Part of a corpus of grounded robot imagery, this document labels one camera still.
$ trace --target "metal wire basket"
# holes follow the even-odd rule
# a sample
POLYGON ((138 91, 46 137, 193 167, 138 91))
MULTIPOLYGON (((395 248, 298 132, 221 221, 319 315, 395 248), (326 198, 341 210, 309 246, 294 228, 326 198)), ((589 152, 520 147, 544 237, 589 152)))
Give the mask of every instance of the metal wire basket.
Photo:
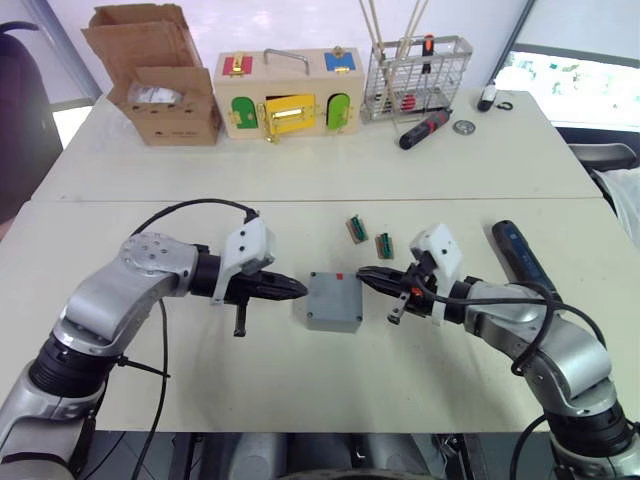
POLYGON ((413 37, 402 58, 395 58, 401 40, 383 44, 385 58, 379 58, 372 49, 364 97, 365 120, 415 120, 451 105, 473 47, 462 37, 436 37, 433 55, 422 56, 424 41, 424 37, 413 37))

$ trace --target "black chair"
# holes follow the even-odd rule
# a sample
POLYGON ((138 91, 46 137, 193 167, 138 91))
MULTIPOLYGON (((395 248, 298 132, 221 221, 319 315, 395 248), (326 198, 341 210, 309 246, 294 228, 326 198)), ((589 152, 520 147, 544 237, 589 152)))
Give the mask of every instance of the black chair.
POLYGON ((568 145, 615 212, 616 209, 607 187, 602 183, 600 177, 593 172, 638 168, 640 160, 635 152, 624 143, 570 143, 568 145))
POLYGON ((38 27, 0 25, 0 224, 31 198, 62 152, 40 70, 24 45, 7 34, 15 29, 38 27))

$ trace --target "green door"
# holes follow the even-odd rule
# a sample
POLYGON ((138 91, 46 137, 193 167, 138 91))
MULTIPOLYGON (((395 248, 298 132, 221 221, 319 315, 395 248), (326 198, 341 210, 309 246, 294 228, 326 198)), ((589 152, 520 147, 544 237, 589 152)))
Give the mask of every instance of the green door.
POLYGON ((338 130, 349 123, 349 95, 336 93, 329 98, 327 105, 327 128, 338 130))
POLYGON ((231 100, 231 110, 236 127, 238 128, 258 128, 256 108, 250 98, 236 97, 231 100))

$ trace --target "tabletop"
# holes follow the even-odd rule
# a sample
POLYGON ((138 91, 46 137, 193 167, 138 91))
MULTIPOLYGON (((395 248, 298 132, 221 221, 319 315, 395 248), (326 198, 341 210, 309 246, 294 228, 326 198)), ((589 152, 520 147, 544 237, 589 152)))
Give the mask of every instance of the tabletop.
MULTIPOLYGON (((46 339, 66 298, 115 258, 119 245, 166 204, 30 202, 0 243, 0 398, 46 339)), ((270 270, 308 284, 311 271, 354 272, 408 265, 409 242, 445 222, 463 252, 463 275, 505 282, 490 227, 513 220, 563 299, 599 322, 612 379, 629 418, 640 414, 640 257, 601 199, 253 203, 277 240, 270 270), (344 222, 359 214, 370 235, 388 232, 396 258, 377 259, 373 242, 355 245, 344 222)), ((220 251, 242 215, 200 205, 154 231, 220 251)), ((305 298, 252 300, 247 336, 234 338, 234 309, 204 298, 167 299, 169 380, 159 428, 166 431, 468 432, 520 431, 540 414, 510 361, 459 325, 434 326, 407 314, 386 320, 393 299, 363 288, 355 334, 307 328, 305 298)), ((161 365, 157 309, 127 355, 161 365)), ((98 415, 100 429, 146 430, 160 381, 116 368, 98 415)))
POLYGON ((498 93, 511 111, 475 108, 460 91, 449 123, 411 150, 391 122, 354 135, 283 136, 280 144, 232 140, 212 147, 148 147, 126 117, 100 99, 33 199, 177 201, 595 198, 600 192, 527 92, 498 93), (469 136, 452 126, 470 120, 469 136))

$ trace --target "wooden stick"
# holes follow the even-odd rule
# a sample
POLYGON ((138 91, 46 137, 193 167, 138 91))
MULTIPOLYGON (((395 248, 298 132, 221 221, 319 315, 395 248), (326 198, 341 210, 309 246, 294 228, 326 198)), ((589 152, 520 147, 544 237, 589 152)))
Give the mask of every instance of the wooden stick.
POLYGON ((378 25, 378 14, 376 13, 376 3, 374 0, 369 0, 369 6, 371 7, 371 16, 373 17, 373 26, 376 28, 376 34, 378 35, 378 48, 380 53, 384 53, 382 46, 382 35, 380 34, 380 25, 378 25))
MULTIPOLYGON (((419 2, 420 0, 416 1, 416 6, 414 7, 414 13, 415 13, 415 10, 418 8, 419 2)), ((429 4, 429 0, 425 0, 422 5, 422 8, 420 9, 420 13, 418 14, 418 16, 415 17, 414 14, 412 14, 411 17, 409 18, 409 24, 407 25, 408 35, 406 35, 403 39, 401 39, 400 44, 398 45, 398 50, 396 50, 396 60, 394 62, 393 69, 391 70, 391 75, 389 75, 387 79, 387 85, 389 87, 388 91, 391 94, 391 103, 395 113, 398 113, 398 106, 396 104, 396 101, 395 101, 396 98, 393 93, 393 82, 396 78, 396 71, 398 70, 397 62, 402 61, 402 58, 404 58, 404 56, 411 49, 411 39, 413 38, 413 34, 415 33, 416 28, 418 27, 418 23, 420 22, 420 19, 422 18, 422 15, 424 14, 424 11, 427 8, 428 4, 429 4)), ((386 94, 383 98, 383 101, 386 102, 386 94)))
POLYGON ((360 0, 360 8, 362 9, 362 15, 364 16, 364 21, 367 24, 367 30, 369 30, 369 37, 371 37, 371 46, 378 47, 378 51, 380 50, 380 45, 377 44, 375 37, 373 36, 373 30, 371 28, 371 22, 369 22, 369 17, 367 15, 367 11, 364 8, 363 0, 360 0))
POLYGON ((404 37, 400 39, 400 45, 398 45, 398 49, 396 50, 396 58, 400 58, 400 51, 404 46, 404 42, 409 36, 409 32, 411 31, 411 24, 413 23, 413 19, 416 16, 416 12, 418 11, 418 5, 420 4, 420 0, 416 0, 416 4, 413 7, 413 12, 411 12, 411 16, 409 17, 409 23, 407 23, 407 28, 404 31, 404 37))

